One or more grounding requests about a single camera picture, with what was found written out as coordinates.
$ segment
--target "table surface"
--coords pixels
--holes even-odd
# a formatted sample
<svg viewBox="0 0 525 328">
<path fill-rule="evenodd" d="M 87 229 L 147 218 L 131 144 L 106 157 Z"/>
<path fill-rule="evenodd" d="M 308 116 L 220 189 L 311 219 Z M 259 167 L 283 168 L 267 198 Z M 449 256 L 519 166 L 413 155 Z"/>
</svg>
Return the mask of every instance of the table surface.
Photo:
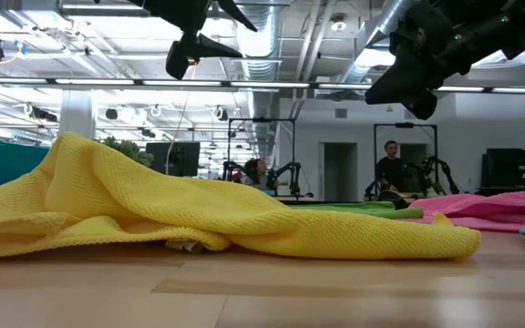
<svg viewBox="0 0 525 328">
<path fill-rule="evenodd" d="M 318 261 L 158 243 L 0 260 L 0 327 L 524 327 L 525 238 L 465 261 Z"/>
</svg>

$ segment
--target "cable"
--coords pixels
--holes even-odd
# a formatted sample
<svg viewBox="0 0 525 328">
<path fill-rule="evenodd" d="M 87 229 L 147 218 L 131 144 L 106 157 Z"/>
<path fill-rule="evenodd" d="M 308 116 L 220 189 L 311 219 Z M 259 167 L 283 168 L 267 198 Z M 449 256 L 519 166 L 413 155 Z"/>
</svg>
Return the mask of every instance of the cable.
<svg viewBox="0 0 525 328">
<path fill-rule="evenodd" d="M 6 61 L 0 62 L 0 65 L 5 65 L 5 64 L 9 64 L 9 63 L 13 62 L 14 60 L 16 60 L 19 57 L 19 55 L 21 55 L 21 53 L 22 53 L 22 47 L 21 46 L 17 46 L 17 52 L 15 53 L 15 56 L 13 56 L 13 58 L 11 58 L 11 59 L 8 59 Z"/>
<path fill-rule="evenodd" d="M 196 72 L 198 71 L 198 64 L 196 63 L 193 71 L 191 72 L 191 79 L 194 79 L 196 76 Z M 188 91 L 188 94 L 186 95 L 186 101 L 183 104 L 183 110 L 180 113 L 180 121 L 178 122 L 178 127 L 175 129 L 175 133 L 173 134 L 173 139 L 170 143 L 170 148 L 168 149 L 168 156 L 165 158 L 165 175 L 170 174 L 170 154 L 171 150 L 173 149 L 173 146 L 175 145 L 175 139 L 178 137 L 178 132 L 180 132 L 181 122 L 183 121 L 183 116 L 186 113 L 186 107 L 188 106 L 188 100 L 190 99 L 190 91 Z"/>
</svg>

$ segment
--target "ventilation pipe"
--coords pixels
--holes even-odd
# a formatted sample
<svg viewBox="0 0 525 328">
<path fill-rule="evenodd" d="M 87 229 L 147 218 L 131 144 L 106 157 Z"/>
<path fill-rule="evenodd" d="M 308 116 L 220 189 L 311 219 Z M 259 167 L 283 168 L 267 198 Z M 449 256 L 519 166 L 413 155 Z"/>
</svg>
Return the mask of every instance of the ventilation pipe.
<svg viewBox="0 0 525 328">
<path fill-rule="evenodd" d="M 381 15 L 362 23 L 355 40 L 356 49 L 359 51 L 357 58 L 340 77 L 340 83 L 362 82 L 371 67 L 359 66 L 356 63 L 357 59 L 368 46 L 386 39 L 398 27 L 398 20 L 418 2 L 419 0 L 387 0 Z"/>
<path fill-rule="evenodd" d="M 244 26 L 239 26 L 236 40 L 246 56 L 275 57 L 278 55 L 279 12 L 274 5 L 244 5 L 242 12 L 259 30 L 254 33 Z M 242 71 L 248 80 L 275 80 L 277 64 L 272 61 L 243 61 Z M 279 96 L 270 92 L 251 92 L 249 94 L 249 111 L 253 118 L 278 118 Z M 267 158 L 273 151 L 275 125 L 268 123 L 253 124 L 254 136 L 257 139 L 261 158 Z"/>
</svg>

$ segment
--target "yellow cloth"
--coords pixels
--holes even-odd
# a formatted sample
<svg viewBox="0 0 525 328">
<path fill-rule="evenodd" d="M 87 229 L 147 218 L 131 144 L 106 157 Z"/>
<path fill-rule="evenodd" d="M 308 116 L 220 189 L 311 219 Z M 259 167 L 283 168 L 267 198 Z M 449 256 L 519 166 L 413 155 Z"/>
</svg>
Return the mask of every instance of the yellow cloth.
<svg viewBox="0 0 525 328">
<path fill-rule="evenodd" d="M 32 172 L 0 186 L 0 256 L 179 239 L 211 251 L 236 243 L 334 259 L 449 259 L 477 249 L 477 231 L 439 223 L 292 210 L 252 187 L 161 175 L 73 133 Z"/>
</svg>

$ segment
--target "monitor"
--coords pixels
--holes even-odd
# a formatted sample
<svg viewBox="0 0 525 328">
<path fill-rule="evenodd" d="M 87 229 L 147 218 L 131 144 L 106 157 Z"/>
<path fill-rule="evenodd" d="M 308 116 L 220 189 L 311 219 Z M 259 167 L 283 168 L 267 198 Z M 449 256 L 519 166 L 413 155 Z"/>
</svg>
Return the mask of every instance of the monitor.
<svg viewBox="0 0 525 328">
<path fill-rule="evenodd" d="M 153 154 L 151 168 L 157 172 L 166 173 L 166 157 L 170 150 L 170 142 L 150 142 L 146 151 Z M 170 153 L 169 174 L 176 177 L 195 177 L 198 175 L 200 162 L 200 142 L 176 142 Z"/>
</svg>

